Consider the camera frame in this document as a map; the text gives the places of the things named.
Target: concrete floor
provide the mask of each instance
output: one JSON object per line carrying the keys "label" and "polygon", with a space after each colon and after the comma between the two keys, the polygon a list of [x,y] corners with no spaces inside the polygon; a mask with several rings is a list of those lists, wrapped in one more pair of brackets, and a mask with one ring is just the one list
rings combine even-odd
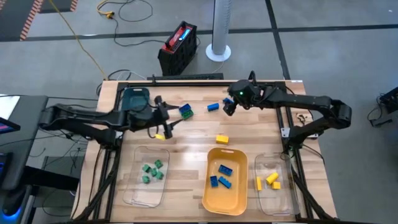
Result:
{"label": "concrete floor", "polygon": [[[79,0],[75,12],[64,13],[77,34],[113,34],[114,21],[95,12],[100,0]],[[150,0],[154,16],[138,22],[120,22],[119,33],[173,31],[181,20],[211,29],[212,0]],[[277,0],[272,1],[278,27],[365,26],[398,24],[398,3],[389,0]],[[123,15],[135,19],[146,6],[126,6]],[[270,28],[262,0],[234,0],[231,28]],[[28,37],[71,35],[57,14],[35,17]],[[124,38],[131,43],[167,37]],[[184,74],[210,73],[220,64],[210,62],[205,47],[210,35],[200,35],[197,56]],[[397,29],[346,30],[280,33],[291,79],[303,80],[307,94],[328,95],[343,100],[353,109],[353,122],[344,130],[328,130],[320,138],[322,154],[336,211],[342,220],[396,223],[398,214],[398,130],[390,124],[372,128],[366,115],[378,94],[398,85]],[[157,61],[159,43],[120,47],[112,39],[83,40],[106,73],[130,69],[149,77],[160,75]],[[283,79],[272,33],[230,34],[231,58],[220,72],[225,79],[247,78],[255,70],[258,78]],[[95,88],[102,77],[74,40],[0,42],[0,92],[96,98]],[[94,106],[92,101],[60,101]],[[32,154],[61,156],[70,147],[63,139],[38,140]],[[30,158],[29,165],[41,167],[42,157]],[[34,223],[62,221],[38,210]]]}

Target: computer monitor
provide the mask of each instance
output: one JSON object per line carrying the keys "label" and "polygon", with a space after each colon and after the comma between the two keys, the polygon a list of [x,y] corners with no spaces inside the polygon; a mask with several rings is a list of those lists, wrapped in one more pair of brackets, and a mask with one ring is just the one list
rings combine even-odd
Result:
{"label": "computer monitor", "polygon": [[21,127],[11,121],[4,118],[0,118],[0,134],[10,133],[13,131],[19,131]]}

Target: yellow plastic bin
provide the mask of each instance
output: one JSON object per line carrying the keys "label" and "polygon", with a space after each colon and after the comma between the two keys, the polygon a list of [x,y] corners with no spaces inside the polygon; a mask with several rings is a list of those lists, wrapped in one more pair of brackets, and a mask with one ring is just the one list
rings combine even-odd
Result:
{"label": "yellow plastic bin", "polygon": [[[232,169],[231,176],[218,172],[220,165]],[[218,182],[211,187],[210,177],[224,177],[232,183],[227,189]],[[240,215],[248,204],[248,157],[239,150],[214,148],[207,154],[207,172],[203,206],[209,211],[225,215]]]}

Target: lego block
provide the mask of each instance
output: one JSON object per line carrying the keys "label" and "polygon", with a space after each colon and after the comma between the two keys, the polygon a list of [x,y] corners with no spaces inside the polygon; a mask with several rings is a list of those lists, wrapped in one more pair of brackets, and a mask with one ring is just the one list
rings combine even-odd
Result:
{"label": "lego block", "polygon": [[228,144],[228,136],[217,135],[216,142],[218,144]]}
{"label": "lego block", "polygon": [[231,176],[232,174],[232,169],[224,166],[224,165],[220,165],[220,168],[218,168],[218,172],[225,174],[227,176]]}
{"label": "lego block", "polygon": [[271,188],[274,190],[279,190],[280,189],[280,182],[278,181],[273,181]]}
{"label": "lego block", "polygon": [[155,138],[160,139],[160,140],[166,140],[166,138],[161,134],[155,134]]}
{"label": "lego block", "polygon": [[156,161],[155,161],[155,166],[156,166],[158,169],[160,169],[160,168],[163,166],[162,161],[156,160]]}
{"label": "lego block", "polygon": [[142,167],[142,170],[143,170],[144,172],[150,172],[150,166],[148,166],[147,164],[145,164],[145,165]]}
{"label": "lego block", "polygon": [[211,183],[211,187],[218,187],[217,176],[211,176],[210,183]]}
{"label": "lego block", "polygon": [[234,101],[230,100],[229,98],[223,99],[223,103],[234,103]]}
{"label": "lego block", "polygon": [[212,105],[208,105],[207,106],[207,111],[218,110],[218,107],[219,107],[218,103],[214,103]]}
{"label": "lego block", "polygon": [[257,190],[260,191],[262,190],[262,186],[261,186],[261,177],[257,177]]}
{"label": "lego block", "polygon": [[228,188],[228,189],[230,189],[231,188],[231,183],[228,181],[228,180],[226,180],[224,177],[220,177],[219,179],[218,179],[218,181],[220,182],[220,183],[222,183],[226,188]]}
{"label": "lego block", "polygon": [[277,178],[278,178],[279,174],[277,172],[271,174],[269,177],[267,177],[266,181],[267,184],[271,185]]}
{"label": "lego block", "polygon": [[156,177],[157,179],[159,179],[159,180],[162,180],[162,179],[163,179],[163,176],[164,176],[163,173],[162,173],[161,171],[158,170],[155,177]]}
{"label": "lego block", "polygon": [[180,111],[180,114],[183,114],[187,111],[190,111],[191,106],[187,103],[186,105],[181,106],[178,110]]}
{"label": "lego block", "polygon": [[181,114],[182,119],[188,119],[190,117],[193,116],[193,111],[192,110],[188,110],[184,113]]}
{"label": "lego block", "polygon": [[150,174],[151,174],[153,177],[156,176],[156,174],[157,174],[156,168],[151,169],[151,170],[150,170]]}
{"label": "lego block", "polygon": [[143,181],[144,184],[149,184],[150,179],[149,179],[148,176],[145,175],[145,176],[142,176],[142,181]]}

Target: wooden table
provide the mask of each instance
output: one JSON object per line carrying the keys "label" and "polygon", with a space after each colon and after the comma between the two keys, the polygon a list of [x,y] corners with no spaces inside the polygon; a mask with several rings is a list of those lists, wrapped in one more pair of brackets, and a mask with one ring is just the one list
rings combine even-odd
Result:
{"label": "wooden table", "polygon": [[[133,81],[132,83],[145,82],[147,81]],[[98,111],[109,111],[113,108],[117,85],[117,81],[103,83],[98,101]],[[296,94],[305,94],[302,82],[286,81],[286,85]],[[248,206],[242,215],[233,217],[210,213],[201,203],[207,153],[210,149],[220,146],[215,143],[217,134],[229,136],[227,147],[244,151],[248,156],[250,167],[253,165],[256,155],[282,151],[275,110],[261,111],[258,108],[244,110],[242,107],[238,107],[235,114],[229,117],[221,109],[221,100],[227,95],[226,86],[149,87],[148,89],[152,100],[155,96],[161,95],[162,99],[171,105],[182,106],[189,103],[195,115],[189,120],[179,123],[173,131],[173,138],[166,141],[148,138],[147,131],[124,134],[111,215],[112,222],[276,222],[295,220],[293,215],[265,215],[258,209],[253,176],[250,171]],[[217,102],[220,103],[220,110],[207,112],[206,106]],[[295,124],[300,124],[296,118],[297,113],[308,116],[310,121],[308,111],[292,108]],[[180,119],[178,110],[172,110],[169,114],[170,121]],[[320,152],[318,141],[306,140],[305,144]],[[138,146],[161,147],[170,151],[165,192],[161,204],[156,208],[137,208],[123,202],[123,192],[126,189],[132,166],[132,153]],[[99,148],[100,146],[94,141],[90,142],[87,147],[81,171],[81,197],[75,217],[88,205],[93,169]],[[101,153],[100,156],[96,167],[93,195],[98,187],[104,153]],[[301,156],[309,191],[327,213],[335,216],[333,199],[322,160],[303,149]],[[298,193],[298,197],[302,215],[305,216],[300,193]],[[108,199],[107,192],[104,194],[101,204],[100,218],[104,217],[106,199]]]}

